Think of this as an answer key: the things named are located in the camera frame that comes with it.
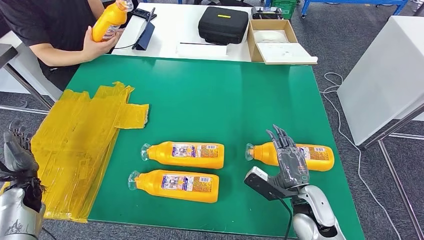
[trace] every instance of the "human hand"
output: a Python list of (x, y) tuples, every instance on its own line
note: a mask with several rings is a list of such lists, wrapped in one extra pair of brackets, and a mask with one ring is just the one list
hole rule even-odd
[(107, 41), (95, 42), (93, 40), (92, 27), (88, 26), (88, 29), (85, 32), (84, 46), (82, 49), (82, 54), (85, 61), (92, 61), (97, 57), (108, 53), (117, 44), (121, 34), (122, 31), (117, 31), (111, 39)]

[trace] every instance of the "blue frame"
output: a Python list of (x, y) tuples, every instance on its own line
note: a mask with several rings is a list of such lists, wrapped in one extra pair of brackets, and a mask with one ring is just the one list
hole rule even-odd
[[(265, 0), (265, 7), (271, 6), (272, 0)], [(399, 13), (402, 11), (402, 9), (407, 4), (408, 0), (304, 0), (304, 4), (302, 7), (302, 15), (306, 16), (306, 12), (308, 11), (308, 7), (310, 3), (339, 3), (339, 4), (373, 4), (373, 5), (380, 5), (380, 4), (393, 4), (397, 5), (396, 10), (394, 11), (393, 15), (399, 15)]]

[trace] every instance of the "orange bottle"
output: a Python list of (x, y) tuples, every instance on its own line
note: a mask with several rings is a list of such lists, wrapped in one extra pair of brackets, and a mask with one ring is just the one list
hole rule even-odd
[[(309, 170), (325, 172), (333, 167), (334, 154), (328, 146), (296, 143), (296, 147), (304, 154)], [(256, 159), (267, 165), (279, 165), (277, 152), (272, 142), (256, 146), (248, 143), (245, 157), (248, 161)]]
[(165, 165), (221, 169), (224, 166), (224, 145), (165, 141), (152, 146), (145, 143), (141, 148), (141, 159), (152, 159)]
[(187, 171), (154, 170), (141, 174), (133, 171), (128, 178), (130, 190), (141, 189), (153, 196), (203, 203), (218, 200), (219, 185), (217, 175)]
[(127, 21), (127, 12), (134, 8), (131, 0), (116, 0), (106, 7), (92, 28), (94, 42), (103, 42), (111, 39), (120, 26)]

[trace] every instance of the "green table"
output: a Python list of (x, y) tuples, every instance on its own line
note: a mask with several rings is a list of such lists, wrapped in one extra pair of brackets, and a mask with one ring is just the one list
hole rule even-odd
[[(310, 183), (326, 194), (348, 240), (362, 240), (348, 183), (310, 66), (164, 59), (105, 55), (83, 64), (68, 88), (88, 91), (120, 81), (135, 87), (129, 103), (150, 104), (144, 129), (121, 130), (89, 220), (221, 233), (284, 236), (289, 214), (279, 201), (267, 201), (243, 183), (258, 166), (274, 175), (275, 166), (245, 160), (245, 146), (270, 139), (265, 129), (284, 128), (297, 143), (329, 146), (334, 167), (310, 172)], [(219, 170), (143, 162), (144, 143), (206, 142), (225, 145)], [(216, 203), (157, 197), (130, 191), (129, 174), (156, 169), (216, 174)]]

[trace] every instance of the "white table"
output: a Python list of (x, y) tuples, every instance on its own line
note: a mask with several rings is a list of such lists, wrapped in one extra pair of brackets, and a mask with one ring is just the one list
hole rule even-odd
[(337, 90), (356, 145), (424, 103), (423, 29), (422, 17), (390, 17)]
[[(53, 83), (43, 75), (37, 57), (31, 49), (14, 34), (9, 31), (0, 38), (0, 44), (12, 45), (18, 52), (9, 63), (12, 65), (34, 89), (41, 95), (48, 95), (54, 101), (57, 101), (62, 95)], [(29, 94), (29, 92), (11, 76), (5, 69), (0, 69), (0, 92)]]
[[(247, 29), (240, 44), (229, 44), (227, 56), (209, 56), (207, 54), (196, 56), (177, 53), (179, 43), (206, 43), (199, 36), (198, 24), (206, 5), (187, 5), (169, 3), (143, 3), (137, 8), (151, 11), (153, 8), (157, 17), (151, 21), (155, 26), (146, 51), (132, 50), (131, 47), (115, 49), (112, 54), (140, 57), (174, 58), (174, 59), (206, 59), (250, 62), (248, 43), (246, 41)], [(252, 19), (250, 7), (225, 6), (227, 9), (245, 11)], [(125, 28), (116, 48), (132, 45), (139, 38), (145, 27), (146, 21), (133, 16)]]

